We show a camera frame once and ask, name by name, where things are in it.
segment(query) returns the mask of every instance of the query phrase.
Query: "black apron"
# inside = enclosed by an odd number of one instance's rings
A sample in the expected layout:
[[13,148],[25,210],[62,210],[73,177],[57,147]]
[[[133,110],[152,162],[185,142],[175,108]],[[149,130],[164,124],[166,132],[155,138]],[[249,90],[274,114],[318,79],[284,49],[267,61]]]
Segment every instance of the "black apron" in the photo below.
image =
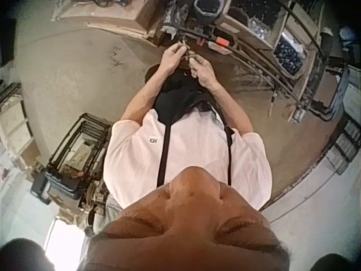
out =
[[158,114],[158,121],[165,125],[162,157],[160,159],[157,187],[164,184],[168,159],[171,126],[195,107],[200,111],[213,111],[221,118],[228,147],[228,185],[231,185],[231,145],[233,131],[226,123],[223,112],[214,97],[197,80],[184,70],[176,70],[170,76],[157,96],[153,108]]

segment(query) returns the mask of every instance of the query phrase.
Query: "wall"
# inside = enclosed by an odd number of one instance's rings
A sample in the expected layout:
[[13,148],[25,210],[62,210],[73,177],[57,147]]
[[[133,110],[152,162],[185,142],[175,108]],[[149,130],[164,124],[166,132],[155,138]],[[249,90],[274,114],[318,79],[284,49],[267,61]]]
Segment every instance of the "wall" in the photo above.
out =
[[0,167],[10,169],[10,173],[0,180],[0,246],[20,237],[43,246],[59,208],[54,204],[46,206],[32,196],[29,192],[32,183],[25,179],[0,143],[1,150]]
[[355,260],[360,252],[360,154],[342,176],[327,159],[263,211],[288,247],[291,270],[310,270],[322,256]]

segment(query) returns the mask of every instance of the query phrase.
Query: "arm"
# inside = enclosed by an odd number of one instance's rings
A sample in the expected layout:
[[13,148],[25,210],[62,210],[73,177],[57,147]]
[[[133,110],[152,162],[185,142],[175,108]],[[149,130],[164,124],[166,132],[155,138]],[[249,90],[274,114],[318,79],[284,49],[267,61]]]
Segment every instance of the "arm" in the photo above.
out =
[[156,73],[128,104],[121,120],[132,120],[142,125],[146,113],[152,109],[154,101],[168,76],[178,67],[187,47],[176,43],[165,50]]
[[236,128],[240,135],[253,132],[252,124],[240,107],[240,105],[229,95],[224,87],[217,81],[212,65],[199,55],[190,58],[192,76],[199,79],[199,83],[207,88],[221,107],[228,125]]

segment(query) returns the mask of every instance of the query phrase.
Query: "bright light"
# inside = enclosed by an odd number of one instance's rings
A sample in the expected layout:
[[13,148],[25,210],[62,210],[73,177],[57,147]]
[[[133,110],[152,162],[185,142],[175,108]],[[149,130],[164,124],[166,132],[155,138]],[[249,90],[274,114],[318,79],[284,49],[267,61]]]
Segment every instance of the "bright light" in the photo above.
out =
[[75,225],[54,220],[45,244],[45,254],[56,271],[76,271],[84,237],[84,232]]

